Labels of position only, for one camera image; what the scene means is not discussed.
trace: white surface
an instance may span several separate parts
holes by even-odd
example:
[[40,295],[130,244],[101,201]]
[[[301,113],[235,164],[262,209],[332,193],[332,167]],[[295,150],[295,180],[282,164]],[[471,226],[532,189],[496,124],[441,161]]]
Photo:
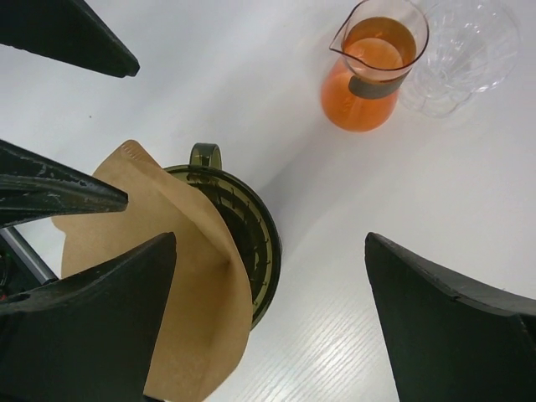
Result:
[[[448,120],[399,107],[352,135],[326,121],[318,90],[354,2],[90,0],[139,75],[1,47],[2,138],[88,173],[127,138],[164,166],[217,142],[224,168],[267,203],[285,254],[276,299],[210,400],[396,401],[369,231],[536,297],[536,3],[508,3],[524,44],[503,85]],[[61,234],[46,221],[22,231],[58,270]]]

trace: dripper handle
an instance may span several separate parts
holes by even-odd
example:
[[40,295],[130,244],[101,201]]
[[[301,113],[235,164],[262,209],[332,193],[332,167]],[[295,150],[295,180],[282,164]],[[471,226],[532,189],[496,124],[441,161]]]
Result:
[[190,153],[190,165],[206,166],[221,170],[221,152],[216,144],[198,142]]

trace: clear glass cup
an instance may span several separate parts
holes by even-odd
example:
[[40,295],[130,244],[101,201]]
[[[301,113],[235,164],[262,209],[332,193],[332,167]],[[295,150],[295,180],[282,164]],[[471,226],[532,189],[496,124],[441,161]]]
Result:
[[348,131],[368,131],[393,112],[398,89],[428,43],[425,15],[409,0],[365,0],[330,50],[340,54],[322,85],[326,116]]
[[426,12],[430,42],[400,90],[427,116],[449,116],[474,94],[497,87],[519,50],[518,24],[498,0],[450,0]]

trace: metal rod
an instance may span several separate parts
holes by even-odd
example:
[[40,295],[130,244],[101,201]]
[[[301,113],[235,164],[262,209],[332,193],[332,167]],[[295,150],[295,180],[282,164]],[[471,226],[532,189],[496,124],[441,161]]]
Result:
[[55,273],[52,272],[28,241],[13,226],[0,229],[0,238],[14,253],[12,257],[18,259],[20,263],[27,267],[40,285],[58,280]]

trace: black plastic part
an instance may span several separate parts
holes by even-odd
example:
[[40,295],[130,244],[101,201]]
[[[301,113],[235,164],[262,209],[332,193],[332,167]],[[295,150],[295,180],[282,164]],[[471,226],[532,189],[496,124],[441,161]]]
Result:
[[114,260],[0,302],[0,394],[138,402],[175,267],[161,234]]
[[536,400],[536,301],[378,234],[365,260],[401,402]]
[[24,291],[31,291],[41,284],[28,267],[13,258],[11,249],[0,239],[0,300]]
[[127,204],[121,190],[0,140],[0,228],[53,215],[118,212]]
[[14,398],[11,395],[0,394],[0,402],[29,402],[24,399]]
[[115,77],[134,76],[134,55],[82,0],[2,0],[0,44]]

